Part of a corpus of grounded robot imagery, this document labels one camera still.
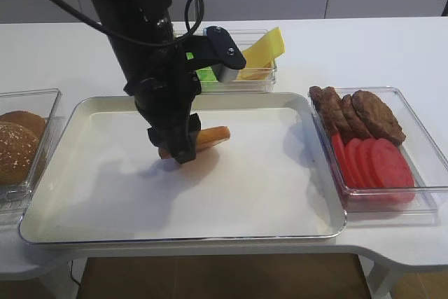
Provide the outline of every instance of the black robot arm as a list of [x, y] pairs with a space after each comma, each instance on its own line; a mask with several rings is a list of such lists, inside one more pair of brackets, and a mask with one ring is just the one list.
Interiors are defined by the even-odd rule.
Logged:
[[[125, 92], [134, 97], [139, 113], [152, 126], [150, 141], [179, 163], [195, 159], [201, 128], [199, 117], [190, 115], [191, 104], [201, 93], [195, 70], [213, 66], [219, 81], [235, 79], [246, 61], [234, 41], [224, 29], [209, 27], [204, 36], [177, 43], [168, 14], [172, 0], [92, 2], [101, 28], [114, 33], [108, 37], [127, 79]], [[195, 58], [187, 60], [186, 52]]]

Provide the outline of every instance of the white tray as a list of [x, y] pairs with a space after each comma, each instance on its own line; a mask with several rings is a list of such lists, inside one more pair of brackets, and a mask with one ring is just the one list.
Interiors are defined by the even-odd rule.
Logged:
[[231, 139], [179, 167], [160, 160], [130, 97], [80, 103], [20, 224], [32, 244], [327, 238], [347, 214], [308, 101], [200, 95], [202, 127]]

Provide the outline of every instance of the clear plastic container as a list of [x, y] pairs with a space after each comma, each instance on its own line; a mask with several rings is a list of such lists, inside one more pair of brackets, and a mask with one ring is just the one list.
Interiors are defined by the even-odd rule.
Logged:
[[[251, 47], [256, 41], [267, 33], [266, 30], [229, 31], [238, 48], [243, 51]], [[199, 77], [213, 78], [211, 68], [199, 70]], [[273, 61], [266, 68], [245, 68], [239, 71], [237, 80], [229, 83], [218, 81], [201, 81], [202, 92], [207, 94], [232, 93], [232, 92], [272, 92], [276, 82], [277, 64]]]
[[[323, 129], [319, 115], [314, 110], [314, 120], [321, 143], [333, 170], [333, 178], [347, 211], [436, 211], [448, 198], [448, 162], [437, 147], [421, 121], [416, 116], [402, 93], [395, 88], [336, 88], [342, 97], [357, 90], [375, 93], [392, 110], [406, 134], [406, 140], [399, 147], [414, 177], [414, 188], [360, 189], [348, 187], [333, 148]], [[391, 196], [414, 195], [410, 202], [390, 202]]]
[[[28, 111], [45, 118], [46, 121], [45, 130], [24, 181], [16, 185], [0, 186], [0, 215], [27, 207], [62, 132], [64, 119], [57, 115], [60, 98], [61, 92], [58, 89], [0, 94], [0, 115], [11, 111]], [[3, 218], [0, 217], [0, 224], [3, 223]]]

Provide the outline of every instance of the brown floor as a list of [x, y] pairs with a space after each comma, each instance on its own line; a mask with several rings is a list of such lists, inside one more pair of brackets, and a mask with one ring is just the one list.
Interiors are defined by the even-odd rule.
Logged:
[[[53, 299], [37, 280], [0, 282], [0, 299]], [[91, 258], [78, 299], [369, 299], [349, 254]], [[448, 299], [448, 272], [407, 274], [394, 299]]]

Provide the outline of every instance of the red tomato slice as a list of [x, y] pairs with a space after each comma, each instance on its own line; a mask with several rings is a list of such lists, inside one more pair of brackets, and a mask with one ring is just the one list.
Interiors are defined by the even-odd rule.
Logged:
[[359, 172], [363, 177], [363, 181], [365, 183], [366, 188], [377, 187], [370, 173], [370, 166], [369, 166], [369, 157], [374, 142], [375, 139], [373, 138], [366, 139], [356, 149], [355, 159], [356, 162], [358, 163]]
[[[370, 167], [374, 182], [382, 188], [412, 188], [414, 179], [406, 159], [390, 141], [378, 139], [372, 146]], [[388, 195], [388, 201], [407, 203], [415, 194], [396, 193]]]
[[345, 146], [345, 160], [347, 163], [347, 167], [355, 180], [357, 188], [367, 188], [363, 177], [361, 176], [361, 172], [359, 172], [358, 164], [356, 163], [356, 149], [361, 145], [363, 141], [358, 138], [353, 138], [349, 143]]
[[349, 168], [347, 167], [347, 162], [345, 160], [345, 153], [344, 153], [345, 152], [344, 143], [342, 142], [342, 138], [339, 133], [331, 136], [331, 144], [333, 146], [333, 150], [335, 151], [339, 167], [341, 168], [345, 184], [350, 188], [355, 188], [356, 183], [349, 171]]

